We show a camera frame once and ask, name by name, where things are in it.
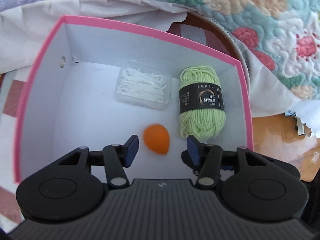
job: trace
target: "quilted blanket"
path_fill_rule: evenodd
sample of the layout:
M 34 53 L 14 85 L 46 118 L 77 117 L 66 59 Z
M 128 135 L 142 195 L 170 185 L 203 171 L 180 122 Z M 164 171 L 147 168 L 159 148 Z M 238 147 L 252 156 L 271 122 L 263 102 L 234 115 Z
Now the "quilted blanket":
M 39 0 L 0 0 L 0 11 Z M 294 95 L 320 99 L 320 0 L 157 0 L 192 8 L 242 41 Z

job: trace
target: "green yarn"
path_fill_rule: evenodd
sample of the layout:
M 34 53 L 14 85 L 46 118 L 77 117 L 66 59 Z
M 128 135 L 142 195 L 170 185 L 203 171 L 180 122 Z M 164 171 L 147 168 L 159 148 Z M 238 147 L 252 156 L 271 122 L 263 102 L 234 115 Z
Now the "green yarn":
M 180 89 L 195 83 L 211 83 L 220 86 L 220 80 L 213 68 L 190 67 L 180 75 Z M 220 109 L 196 109 L 179 116 L 180 135 L 183 138 L 194 135 L 198 140 L 215 137 L 226 122 L 226 113 Z

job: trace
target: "plastic container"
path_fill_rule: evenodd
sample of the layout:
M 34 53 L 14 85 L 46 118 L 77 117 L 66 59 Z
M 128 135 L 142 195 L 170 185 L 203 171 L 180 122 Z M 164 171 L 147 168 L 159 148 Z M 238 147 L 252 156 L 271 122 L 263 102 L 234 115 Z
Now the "plastic container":
M 141 73 L 146 73 L 146 74 L 155 74 L 155 75 L 160 75 L 163 76 L 165 80 L 165 88 L 163 89 L 163 102 L 158 102 L 155 100 L 147 99 L 146 97 L 143 98 L 143 94 L 140 94 L 138 97 L 137 96 L 129 96 L 129 95 L 124 95 L 122 94 L 121 90 L 119 89 L 119 86 L 123 83 L 124 77 L 123 77 L 123 72 L 126 69 L 134 69 L 138 70 Z M 171 98 L 171 80 L 172 77 L 168 73 L 164 73 L 161 71 L 157 71 L 154 69 L 149 69 L 145 67 L 138 67 L 135 65 L 127 65 L 125 67 L 122 67 L 119 73 L 118 81 L 117 81 L 117 86 L 115 90 L 115 98 L 119 102 L 124 102 L 132 105 L 137 105 L 137 106 L 143 106 L 143 107 L 148 107 L 152 109 L 157 109 L 157 110 L 164 110 L 167 108 L 167 106 L 170 103 L 170 98 Z

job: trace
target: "black yarn label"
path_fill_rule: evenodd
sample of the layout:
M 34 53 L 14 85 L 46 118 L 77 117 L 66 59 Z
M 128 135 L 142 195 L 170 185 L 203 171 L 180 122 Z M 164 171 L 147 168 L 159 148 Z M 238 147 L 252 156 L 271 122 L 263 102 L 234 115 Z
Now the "black yarn label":
M 180 114 L 196 109 L 215 108 L 224 111 L 221 88 L 210 83 L 196 83 L 179 91 Z

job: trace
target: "pink box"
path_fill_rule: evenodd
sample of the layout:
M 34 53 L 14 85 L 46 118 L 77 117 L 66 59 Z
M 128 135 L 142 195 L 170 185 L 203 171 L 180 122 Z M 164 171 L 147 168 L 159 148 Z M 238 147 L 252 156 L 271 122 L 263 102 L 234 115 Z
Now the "pink box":
M 120 67 L 130 62 L 172 76 L 171 104 L 163 111 L 114 99 Z M 130 180 L 195 179 L 180 158 L 187 149 L 179 135 L 179 76 L 189 66 L 210 66 L 221 82 L 226 125 L 208 143 L 224 150 L 253 149 L 248 92 L 241 63 L 215 49 L 173 34 L 100 18 L 63 16 L 51 30 L 33 65 L 18 106 L 15 180 L 21 181 L 79 146 L 101 150 L 132 134 L 140 148 L 125 172 Z M 171 139 L 166 156 L 142 142 L 152 123 Z M 92 174 L 102 181 L 102 167 Z

